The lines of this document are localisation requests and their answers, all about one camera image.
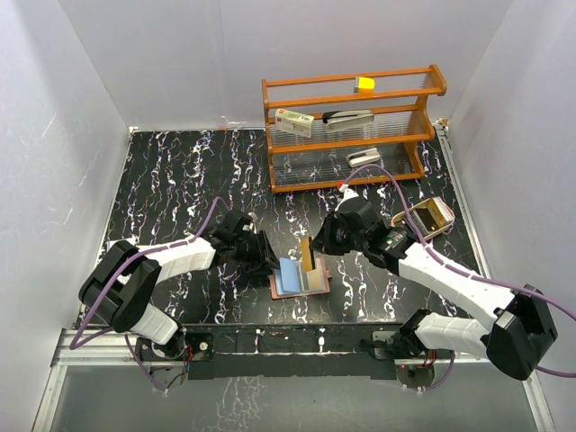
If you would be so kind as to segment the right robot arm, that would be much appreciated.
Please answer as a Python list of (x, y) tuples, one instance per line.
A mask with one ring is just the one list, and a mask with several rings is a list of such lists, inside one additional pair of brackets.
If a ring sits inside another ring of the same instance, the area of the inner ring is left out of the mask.
[(468, 313), (462, 319), (415, 312), (396, 337), (410, 356), (438, 349), (463, 352), (487, 358), (505, 375), (525, 381), (558, 338), (537, 289), (499, 287), (485, 280), (420, 243), (412, 229), (388, 225), (361, 197), (330, 212), (310, 247), (331, 256), (360, 252), (372, 265), (425, 286)]

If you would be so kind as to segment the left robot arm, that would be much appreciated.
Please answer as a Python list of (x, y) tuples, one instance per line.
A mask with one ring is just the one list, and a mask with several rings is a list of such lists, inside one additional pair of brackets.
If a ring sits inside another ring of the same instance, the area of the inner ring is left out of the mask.
[(234, 209), (218, 224), (204, 224), (183, 240), (145, 247), (117, 241), (85, 280), (78, 298), (114, 332), (137, 334), (164, 358), (175, 359), (185, 351), (185, 331), (152, 304), (156, 286), (228, 263), (256, 278), (280, 268), (266, 233), (253, 227), (250, 214)]

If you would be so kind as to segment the gold card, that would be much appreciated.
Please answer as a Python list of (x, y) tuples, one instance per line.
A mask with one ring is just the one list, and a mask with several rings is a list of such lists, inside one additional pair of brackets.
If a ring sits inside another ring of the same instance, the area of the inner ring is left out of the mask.
[(301, 263), (302, 271), (308, 273), (316, 269), (316, 262), (311, 249), (311, 238), (303, 238), (301, 240)]
[(331, 273), (323, 258), (315, 260), (315, 268), (302, 274), (302, 290), (305, 293), (328, 293)]

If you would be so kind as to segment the pink leather card holder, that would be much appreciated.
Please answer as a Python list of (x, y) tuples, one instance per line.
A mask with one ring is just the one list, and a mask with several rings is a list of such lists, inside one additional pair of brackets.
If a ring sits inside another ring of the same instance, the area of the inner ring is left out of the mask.
[(280, 270), (269, 277), (270, 292), (273, 300), (282, 300), (310, 295), (322, 295), (329, 292), (306, 293), (302, 290), (302, 261), (289, 258), (280, 259)]

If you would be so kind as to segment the stack of credit cards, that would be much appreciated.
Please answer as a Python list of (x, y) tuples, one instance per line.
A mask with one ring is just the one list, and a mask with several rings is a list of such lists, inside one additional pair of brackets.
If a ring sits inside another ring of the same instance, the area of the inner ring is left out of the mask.
[(439, 227), (450, 226), (454, 223), (454, 212), (440, 197), (432, 198), (428, 208), (435, 223)]

